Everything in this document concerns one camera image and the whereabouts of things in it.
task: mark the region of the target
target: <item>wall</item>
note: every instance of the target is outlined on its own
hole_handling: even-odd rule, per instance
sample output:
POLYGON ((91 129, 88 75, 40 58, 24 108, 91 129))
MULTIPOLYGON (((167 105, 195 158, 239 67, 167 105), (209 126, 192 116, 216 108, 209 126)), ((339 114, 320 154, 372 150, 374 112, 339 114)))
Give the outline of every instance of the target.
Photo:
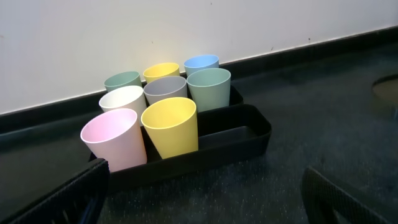
POLYGON ((397 0, 0 0, 0 113, 160 62, 223 63, 394 25, 397 0))

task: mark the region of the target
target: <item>cup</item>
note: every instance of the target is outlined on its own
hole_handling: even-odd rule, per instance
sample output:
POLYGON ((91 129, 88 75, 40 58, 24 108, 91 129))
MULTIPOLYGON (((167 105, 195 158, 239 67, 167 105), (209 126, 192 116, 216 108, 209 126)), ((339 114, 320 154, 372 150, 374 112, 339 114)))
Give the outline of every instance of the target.
POLYGON ((198 150, 197 107, 191 99, 160 100, 144 111, 141 121, 163 159, 198 150))
POLYGON ((109 162, 109 171, 147 163, 147 154, 137 113, 116 109, 98 115, 81 130, 81 140, 97 158, 109 162))
POLYGON ((187 81, 184 77, 163 77, 148 83, 144 94, 150 105, 171 97, 187 97, 187 81))
POLYGON ((215 55, 199 55, 186 60, 184 67, 187 76, 190 76, 192 73, 206 68, 218 68, 218 63, 218 57, 215 55))
POLYGON ((223 68, 207 68, 187 78, 198 112, 229 106, 231 73, 223 68))
POLYGON ((147 83, 167 76, 180 76, 180 66, 177 63, 160 63, 144 71, 144 78, 147 83))
POLYGON ((99 100, 99 106, 104 112, 119 108, 132 109, 138 114, 140 126, 142 126, 141 115, 147 108, 144 90, 140 86, 125 86, 113 90, 99 100))
POLYGON ((117 88, 121 88, 124 86, 141 86, 141 79, 139 77, 138 72, 123 72, 112 77, 109 77, 104 82, 104 86, 108 92, 115 90, 117 88))

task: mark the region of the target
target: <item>pink cup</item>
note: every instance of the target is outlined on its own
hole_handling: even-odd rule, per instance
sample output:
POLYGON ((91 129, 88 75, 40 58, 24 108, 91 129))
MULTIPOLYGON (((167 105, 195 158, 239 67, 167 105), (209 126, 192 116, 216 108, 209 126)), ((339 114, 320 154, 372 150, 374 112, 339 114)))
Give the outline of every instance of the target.
POLYGON ((108 161, 111 172, 147 163, 134 110, 122 108, 98 115, 84 126, 80 137, 96 157, 108 161))

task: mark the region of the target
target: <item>yellow cup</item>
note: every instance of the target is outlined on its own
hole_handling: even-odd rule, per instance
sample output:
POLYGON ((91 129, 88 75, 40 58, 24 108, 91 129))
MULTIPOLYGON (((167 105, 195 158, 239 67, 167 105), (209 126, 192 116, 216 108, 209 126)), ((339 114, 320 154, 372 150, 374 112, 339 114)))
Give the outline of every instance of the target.
POLYGON ((160 100, 143 112, 141 121, 163 159, 198 150, 197 106, 191 99, 160 100))
POLYGON ((144 78, 147 83, 166 76, 179 76, 180 66, 177 63, 160 63, 147 68, 144 71, 144 78))

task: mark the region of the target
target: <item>baseboard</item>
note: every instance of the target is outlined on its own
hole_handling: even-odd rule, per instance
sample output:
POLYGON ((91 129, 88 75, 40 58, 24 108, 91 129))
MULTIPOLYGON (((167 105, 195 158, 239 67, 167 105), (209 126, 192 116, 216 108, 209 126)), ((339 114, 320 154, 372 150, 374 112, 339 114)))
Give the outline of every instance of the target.
MULTIPOLYGON (((307 63, 352 51, 366 50, 398 42, 398 26, 364 34, 297 47, 220 65, 233 74, 233 80, 277 68, 307 63)), ((80 96, 0 116, 0 134, 101 110, 100 98, 106 92, 80 96)))

